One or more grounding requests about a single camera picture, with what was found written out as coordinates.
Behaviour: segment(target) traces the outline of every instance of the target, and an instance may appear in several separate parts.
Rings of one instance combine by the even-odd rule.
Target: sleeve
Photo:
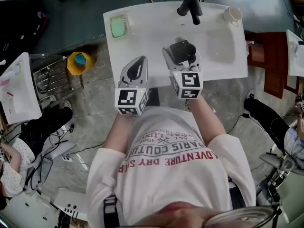
[[[4,162],[3,175],[0,181],[3,183],[4,189],[9,196],[15,196],[23,191],[21,179],[22,176],[11,168],[10,163]]]
[[[227,175],[240,189],[246,206],[255,206],[255,184],[240,140],[231,135],[222,134],[215,137],[208,147],[218,156]]]
[[[86,185],[87,220],[91,228],[104,227],[103,201],[113,194],[124,153],[100,148],[93,159]]]

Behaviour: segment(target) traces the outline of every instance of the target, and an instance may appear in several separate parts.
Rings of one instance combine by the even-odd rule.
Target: power strip
[[[62,159],[66,162],[73,162],[72,158],[65,157],[64,155],[62,156]]]

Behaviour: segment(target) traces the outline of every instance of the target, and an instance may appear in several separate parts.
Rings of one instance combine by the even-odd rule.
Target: white countertop
[[[192,43],[202,57],[204,81],[247,77],[247,54],[242,23],[238,27],[223,19],[228,6],[200,3],[203,15],[194,25],[190,12],[184,17],[176,10],[181,1],[146,3],[113,10],[104,14],[104,24],[115,86],[121,70],[132,59],[148,59],[150,87],[170,85],[169,71],[162,48],[182,37]],[[109,19],[115,14],[126,14],[130,34],[114,39]]]

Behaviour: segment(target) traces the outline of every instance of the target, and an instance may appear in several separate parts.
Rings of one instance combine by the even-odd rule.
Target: bathroom sink
[[[132,59],[144,55],[148,59],[149,86],[170,84],[169,71],[162,48],[178,39],[192,43],[202,58],[204,81],[247,77],[247,53],[243,25],[236,27],[223,19],[227,6],[200,3],[203,15],[194,25],[190,13],[180,16],[182,2],[147,3],[110,11],[104,14],[104,24],[110,60],[117,86],[122,68]],[[124,14],[129,33],[113,38],[110,18]]]

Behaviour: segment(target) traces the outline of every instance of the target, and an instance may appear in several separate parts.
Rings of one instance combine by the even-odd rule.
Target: black faucet
[[[203,15],[199,3],[200,0],[184,0],[181,6],[177,9],[177,13],[181,16],[185,16],[190,10],[193,24],[198,25],[200,23],[199,16]]]

